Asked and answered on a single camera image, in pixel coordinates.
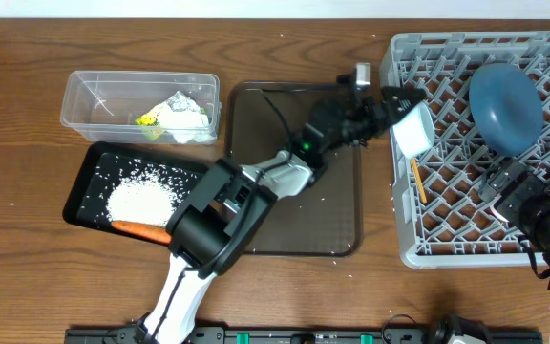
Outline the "wooden chopstick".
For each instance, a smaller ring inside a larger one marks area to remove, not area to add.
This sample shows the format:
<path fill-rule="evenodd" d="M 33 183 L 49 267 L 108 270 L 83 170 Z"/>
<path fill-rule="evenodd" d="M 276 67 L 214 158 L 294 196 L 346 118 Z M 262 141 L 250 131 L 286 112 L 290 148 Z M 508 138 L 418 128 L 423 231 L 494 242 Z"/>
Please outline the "wooden chopstick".
<path fill-rule="evenodd" d="M 416 184 L 417 184 L 417 189 L 418 189 L 420 202 L 422 204 L 427 204 L 428 203 L 427 195 L 426 195 L 426 192 L 425 192 L 425 189 L 424 189 L 424 184 L 423 184 L 421 174 L 420 174 L 420 171 L 419 171 L 417 158 L 411 158 L 411 167 L 412 167 L 412 172 L 414 174 L 415 181 L 416 181 Z"/>

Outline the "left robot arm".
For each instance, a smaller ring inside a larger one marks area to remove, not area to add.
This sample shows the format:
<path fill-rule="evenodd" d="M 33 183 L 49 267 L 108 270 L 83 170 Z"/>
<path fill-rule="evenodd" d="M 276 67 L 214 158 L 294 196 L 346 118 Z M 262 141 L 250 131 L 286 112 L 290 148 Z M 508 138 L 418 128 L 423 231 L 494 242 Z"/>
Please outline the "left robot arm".
<path fill-rule="evenodd" d="M 240 258 L 272 207 L 313 186 L 328 167 L 327 154 L 364 145 L 407 117 L 425 99 L 418 89 L 384 87 L 381 98 L 325 97 L 272 159 L 254 165 L 218 160 L 165 226 L 172 238 L 167 279 L 154 310 L 137 325 L 136 343 L 181 343 L 212 281 Z"/>

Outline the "small pink cup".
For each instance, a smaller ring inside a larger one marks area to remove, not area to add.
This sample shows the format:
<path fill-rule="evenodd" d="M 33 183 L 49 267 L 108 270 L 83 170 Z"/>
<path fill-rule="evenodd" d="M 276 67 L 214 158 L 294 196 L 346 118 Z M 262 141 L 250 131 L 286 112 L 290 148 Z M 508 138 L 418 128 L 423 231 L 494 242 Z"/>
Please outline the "small pink cup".
<path fill-rule="evenodd" d="M 508 220 L 503 217 L 497 210 L 496 208 L 494 207 L 494 205 L 490 205 L 490 210 L 491 212 L 493 213 L 493 215 L 498 218 L 500 221 L 504 222 L 504 223 L 508 223 Z"/>

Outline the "orange carrot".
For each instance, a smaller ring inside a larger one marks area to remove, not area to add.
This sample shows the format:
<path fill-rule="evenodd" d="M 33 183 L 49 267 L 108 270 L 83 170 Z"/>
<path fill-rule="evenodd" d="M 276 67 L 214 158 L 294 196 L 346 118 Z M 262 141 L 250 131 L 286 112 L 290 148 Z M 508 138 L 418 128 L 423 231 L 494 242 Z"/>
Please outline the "orange carrot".
<path fill-rule="evenodd" d="M 159 226 L 150 226 L 126 221 L 113 221 L 112 227 L 118 231 L 146 239 L 152 243 L 168 246 L 172 242 L 172 236 L 164 228 Z"/>

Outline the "foil snack wrapper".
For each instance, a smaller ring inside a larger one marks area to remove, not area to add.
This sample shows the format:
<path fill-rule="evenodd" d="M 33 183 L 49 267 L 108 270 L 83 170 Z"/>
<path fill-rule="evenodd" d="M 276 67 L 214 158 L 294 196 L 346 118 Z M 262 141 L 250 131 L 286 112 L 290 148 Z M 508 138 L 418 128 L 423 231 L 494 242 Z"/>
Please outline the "foil snack wrapper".
<path fill-rule="evenodd" d="M 207 115 L 206 110 L 200 107 L 194 99 L 181 91 L 177 91 L 174 95 L 170 96 L 162 103 L 154 106 L 147 113 L 138 117 L 135 120 L 135 125 L 143 127 L 143 134 L 149 140 L 158 140 L 164 134 L 170 134 L 167 128 L 160 126 L 159 118 L 162 115 L 172 114 L 173 112 L 193 112 Z"/>

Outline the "light blue rice bowl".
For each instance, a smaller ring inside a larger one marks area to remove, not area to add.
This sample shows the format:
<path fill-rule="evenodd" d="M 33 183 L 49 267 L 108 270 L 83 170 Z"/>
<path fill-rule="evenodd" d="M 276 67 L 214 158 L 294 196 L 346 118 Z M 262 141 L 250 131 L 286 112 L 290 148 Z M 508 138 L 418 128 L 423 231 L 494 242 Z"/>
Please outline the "light blue rice bowl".
<path fill-rule="evenodd" d="M 393 126 L 396 143 L 405 158 L 415 158 L 434 146 L 435 130 L 425 102 L 415 106 Z"/>

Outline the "white napkin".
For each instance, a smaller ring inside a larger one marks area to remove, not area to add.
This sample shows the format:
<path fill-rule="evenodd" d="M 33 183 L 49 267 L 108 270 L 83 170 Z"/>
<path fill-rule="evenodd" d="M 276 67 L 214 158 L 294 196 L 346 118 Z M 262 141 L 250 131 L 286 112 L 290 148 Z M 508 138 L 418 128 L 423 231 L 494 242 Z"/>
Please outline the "white napkin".
<path fill-rule="evenodd" d="M 173 112 L 159 118 L 161 127 L 167 128 L 176 143 L 205 143 L 213 139 L 207 115 L 193 112 Z"/>

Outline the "dark blue plate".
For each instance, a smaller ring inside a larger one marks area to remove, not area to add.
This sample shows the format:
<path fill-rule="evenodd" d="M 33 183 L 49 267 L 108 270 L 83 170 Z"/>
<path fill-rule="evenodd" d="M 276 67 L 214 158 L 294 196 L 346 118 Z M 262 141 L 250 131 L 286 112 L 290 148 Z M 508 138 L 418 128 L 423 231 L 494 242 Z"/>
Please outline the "dark blue plate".
<path fill-rule="evenodd" d="M 506 63 L 479 67 L 469 96 L 475 126 L 490 149 L 514 157 L 537 142 L 544 125 L 542 104 L 522 69 Z"/>

